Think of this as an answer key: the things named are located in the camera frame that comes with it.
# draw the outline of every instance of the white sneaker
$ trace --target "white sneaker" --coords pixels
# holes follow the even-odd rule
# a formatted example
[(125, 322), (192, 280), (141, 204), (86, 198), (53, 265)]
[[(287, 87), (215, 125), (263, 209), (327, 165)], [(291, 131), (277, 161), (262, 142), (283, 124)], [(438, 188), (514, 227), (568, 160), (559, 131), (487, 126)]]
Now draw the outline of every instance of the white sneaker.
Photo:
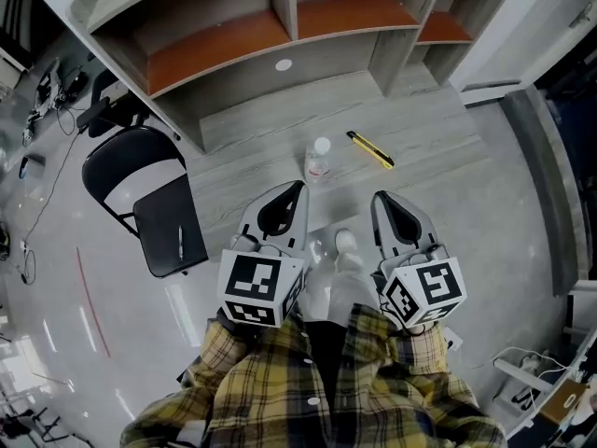
[(336, 250), (338, 250), (339, 254), (356, 252), (358, 250), (356, 238), (348, 229), (342, 229), (336, 234)]

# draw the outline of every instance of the bottle cap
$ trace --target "bottle cap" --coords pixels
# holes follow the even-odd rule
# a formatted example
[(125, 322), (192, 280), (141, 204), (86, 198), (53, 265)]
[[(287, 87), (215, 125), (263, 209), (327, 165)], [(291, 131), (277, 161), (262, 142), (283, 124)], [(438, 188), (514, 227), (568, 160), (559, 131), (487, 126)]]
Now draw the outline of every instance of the bottle cap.
[(329, 142), (329, 139), (327, 139), (327, 138), (317, 138), (315, 140), (315, 152), (317, 154), (319, 154), (320, 156), (326, 155), (327, 152), (329, 151), (330, 146), (331, 146), (331, 143)]

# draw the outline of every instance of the chair seat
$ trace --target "chair seat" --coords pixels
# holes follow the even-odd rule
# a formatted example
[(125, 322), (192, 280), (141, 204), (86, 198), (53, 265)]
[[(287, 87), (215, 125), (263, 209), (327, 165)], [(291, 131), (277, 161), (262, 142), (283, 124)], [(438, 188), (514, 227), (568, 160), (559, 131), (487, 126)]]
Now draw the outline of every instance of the chair seat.
[[(147, 194), (132, 208), (147, 267), (156, 277), (207, 260), (207, 251), (187, 175)], [(178, 228), (183, 230), (183, 259), (179, 257)]]

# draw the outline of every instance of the plastic water bottle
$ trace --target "plastic water bottle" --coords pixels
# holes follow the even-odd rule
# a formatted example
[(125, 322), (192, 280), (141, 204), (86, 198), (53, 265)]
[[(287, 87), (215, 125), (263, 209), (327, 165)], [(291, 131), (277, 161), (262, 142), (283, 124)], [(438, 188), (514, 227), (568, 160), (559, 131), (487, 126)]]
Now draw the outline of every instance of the plastic water bottle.
[(317, 138), (313, 147), (307, 148), (305, 157), (305, 179), (310, 183), (318, 183), (329, 173), (327, 152), (331, 144), (327, 138)]

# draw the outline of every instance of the plaid shirt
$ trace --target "plaid shirt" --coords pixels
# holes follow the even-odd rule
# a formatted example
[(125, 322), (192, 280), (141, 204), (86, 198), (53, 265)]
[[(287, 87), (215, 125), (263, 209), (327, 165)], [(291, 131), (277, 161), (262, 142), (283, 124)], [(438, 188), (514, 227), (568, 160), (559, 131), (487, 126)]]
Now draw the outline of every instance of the plaid shirt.
[(121, 446), (507, 446), (448, 372), (438, 324), (402, 338), (386, 317), (355, 305), (333, 413), (310, 353), (298, 311), (254, 343), (213, 322), (182, 390), (149, 405)]

